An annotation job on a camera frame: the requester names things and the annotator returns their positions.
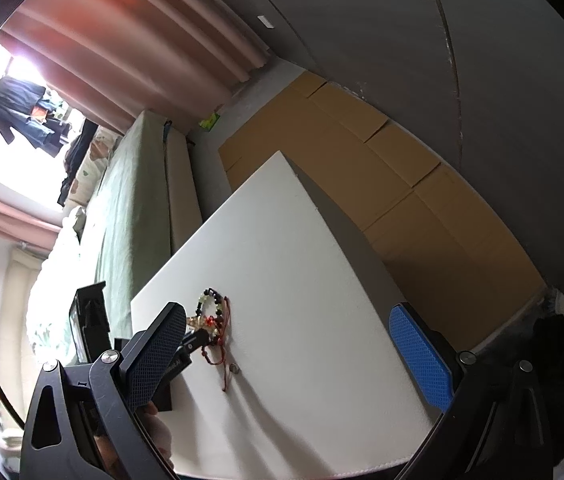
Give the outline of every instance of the green object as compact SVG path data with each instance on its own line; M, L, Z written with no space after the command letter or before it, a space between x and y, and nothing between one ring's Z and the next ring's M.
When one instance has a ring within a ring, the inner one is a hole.
M208 119L204 119L204 121L200 121L199 124L201 127L203 127L204 130L210 132L211 128L215 126L215 123L219 118L220 118L219 114L213 112Z
M144 110L120 140L92 198L104 228L94 282L105 281L112 337L130 338L130 300L171 257L162 142L167 118Z

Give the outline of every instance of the cardboard box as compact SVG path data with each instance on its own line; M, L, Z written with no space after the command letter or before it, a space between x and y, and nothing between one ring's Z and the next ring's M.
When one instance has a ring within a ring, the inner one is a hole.
M219 151L233 190L283 152L364 232L431 328L456 349L472 348L544 283L484 200L419 140L385 121L319 76L304 75Z
M440 160L396 123L387 124L366 141L377 155L413 187L433 171Z
M324 83L326 83L326 79L306 70L289 86L302 97L310 97Z
M362 142L382 128L387 120L382 112L333 83L321 86L309 99L356 134Z

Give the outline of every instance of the blue gripper pad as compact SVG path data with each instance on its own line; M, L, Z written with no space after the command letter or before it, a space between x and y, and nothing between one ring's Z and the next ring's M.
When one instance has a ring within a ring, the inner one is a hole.
M446 412L453 399L451 372L401 303L389 314L389 335L427 402Z

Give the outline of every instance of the bright window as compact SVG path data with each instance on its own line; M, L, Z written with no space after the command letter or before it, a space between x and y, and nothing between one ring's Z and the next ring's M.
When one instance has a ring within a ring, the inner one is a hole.
M8 68L8 74L20 79L46 85L41 74L31 62L24 58L11 59L8 51L0 45L0 78ZM68 117L73 129L68 138L73 139L80 131L83 115L73 110ZM0 135L0 182L14 191L39 202L54 210L60 210L57 198L60 195L62 180L66 177L64 155L68 144L52 158L43 150L36 150L22 136L15 132L15 140L11 144L4 142Z

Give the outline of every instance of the pink curtain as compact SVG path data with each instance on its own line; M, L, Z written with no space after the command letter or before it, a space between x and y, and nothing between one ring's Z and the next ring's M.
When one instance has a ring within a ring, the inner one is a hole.
M188 131L267 58L218 0L26 0L0 43L86 117L120 132L146 108Z
M0 236L51 250L60 228L0 202Z

